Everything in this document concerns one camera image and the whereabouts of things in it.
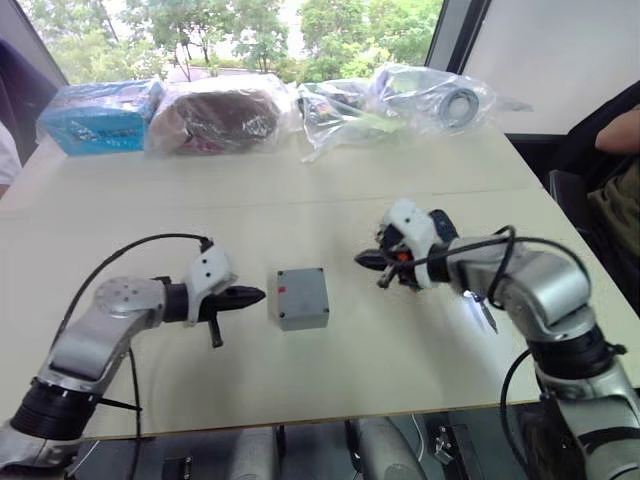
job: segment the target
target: blue box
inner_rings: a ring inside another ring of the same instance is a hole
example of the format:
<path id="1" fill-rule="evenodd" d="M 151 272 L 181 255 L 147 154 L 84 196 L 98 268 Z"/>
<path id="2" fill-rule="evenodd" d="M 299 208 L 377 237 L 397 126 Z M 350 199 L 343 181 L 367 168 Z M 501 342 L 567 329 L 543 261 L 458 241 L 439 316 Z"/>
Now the blue box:
<path id="1" fill-rule="evenodd" d="M 163 96 L 157 80 L 70 85 L 58 91 L 38 123 L 68 155 L 143 150 Z"/>

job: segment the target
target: wrapped package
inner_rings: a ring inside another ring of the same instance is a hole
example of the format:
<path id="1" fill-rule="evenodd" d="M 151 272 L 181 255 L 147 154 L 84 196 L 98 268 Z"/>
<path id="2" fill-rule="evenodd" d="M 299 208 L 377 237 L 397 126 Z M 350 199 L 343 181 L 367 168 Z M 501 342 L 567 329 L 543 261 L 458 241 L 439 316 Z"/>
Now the wrapped package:
<path id="1" fill-rule="evenodd" d="M 500 97 L 486 83 L 427 67 L 385 64 L 370 81 L 332 80 L 299 87 L 313 161 L 341 144 L 366 144 L 391 133 L 472 130 L 496 111 L 531 107 Z"/>
<path id="2" fill-rule="evenodd" d="M 167 88 L 147 149 L 205 155 L 269 150 L 299 123 L 294 97 L 275 75 L 205 78 Z"/>
<path id="3" fill-rule="evenodd" d="M 38 118 L 69 155 L 142 150 L 163 96 L 156 80 L 62 87 Z"/>

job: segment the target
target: white table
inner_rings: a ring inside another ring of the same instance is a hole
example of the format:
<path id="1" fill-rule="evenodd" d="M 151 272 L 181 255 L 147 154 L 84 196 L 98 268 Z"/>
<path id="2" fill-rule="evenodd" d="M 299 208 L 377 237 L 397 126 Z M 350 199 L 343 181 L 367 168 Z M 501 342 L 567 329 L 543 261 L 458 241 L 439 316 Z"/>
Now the white table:
<path id="1" fill-rule="evenodd" d="M 442 158 L 434 160 L 435 165 L 442 162 L 434 170 L 441 173 L 438 183 L 429 180 L 431 164 L 416 158 L 383 163 L 376 151 L 359 151 L 355 159 L 336 151 L 333 163 L 331 158 L 312 166 L 274 160 L 273 169 L 288 171 L 294 185 L 285 192 L 278 188 L 280 177 L 269 176 L 252 156 L 207 159 L 209 163 L 173 158 L 162 164 L 133 156 L 130 175 L 120 157 L 108 159 L 118 163 L 95 157 L 84 159 L 86 164 L 58 159 L 48 170 L 46 164 L 28 167 L 0 212 L 0 418 L 15 412 L 83 278 L 119 246 L 167 231 L 214 236 L 234 259 L 239 283 L 261 287 L 269 295 L 244 311 L 220 315 L 225 345 L 217 350 L 211 349 L 204 325 L 163 325 L 136 337 L 145 433 L 496 404 L 508 366 L 525 348 L 503 313 L 494 312 L 500 331 L 495 335 L 448 287 L 418 295 L 397 286 L 385 292 L 375 286 L 374 272 L 353 262 L 357 252 L 373 245 L 378 221 L 402 194 L 411 194 L 426 209 L 447 211 L 462 235 L 485 235 L 512 223 L 519 233 L 575 249 L 593 277 L 593 306 L 601 328 L 609 341 L 627 345 L 630 353 L 622 361 L 633 383 L 640 384 L 640 322 L 562 212 L 497 133 L 487 130 L 458 141 L 493 152 L 486 162 L 502 162 L 503 170 L 476 177 L 470 172 L 480 175 L 484 169 L 474 169 L 473 162 L 482 158 L 465 157 L 466 169 L 460 157 L 450 155 L 457 176 L 444 174 Z M 461 148 L 451 145 L 454 152 Z M 443 155 L 449 152 L 439 148 Z M 153 175 L 142 175 L 143 162 Z M 264 174 L 252 180 L 253 189 L 243 188 L 247 172 L 241 175 L 242 162 Z M 347 168 L 350 162 L 363 170 L 363 179 L 374 178 L 375 183 L 359 183 L 356 172 Z M 397 175 L 398 164 L 413 175 Z M 130 176 L 142 184 L 134 190 L 132 182 L 132 190 L 116 195 L 105 184 L 94 183 L 89 195 L 89 186 L 80 179 L 90 178 L 91 171 L 109 173 L 101 177 L 109 185 Z M 393 182 L 383 181 L 384 171 Z M 338 188 L 345 177 L 353 188 L 346 183 Z M 509 190 L 494 177 L 516 185 Z M 219 188 L 209 188 L 214 178 Z M 453 193 L 446 192 L 444 182 Z M 163 196 L 169 186 L 183 193 L 175 205 Z M 87 195 L 72 201 L 78 190 Z M 139 202 L 134 201 L 136 191 Z M 143 195 L 154 191 L 156 198 Z M 226 198 L 221 192 L 235 196 Z M 149 244 L 118 260 L 101 278 L 171 275 L 178 280 L 197 255 L 196 246 L 186 240 Z M 329 326 L 283 332 L 273 314 L 274 275 L 279 269 L 311 266 L 326 272 Z M 78 312 L 88 301 L 89 296 Z M 132 400 L 126 362 L 107 396 Z M 531 365 L 525 364 L 514 378 L 510 400 L 536 397 Z M 126 436 L 133 427 L 129 412 L 100 407 L 86 433 Z"/>

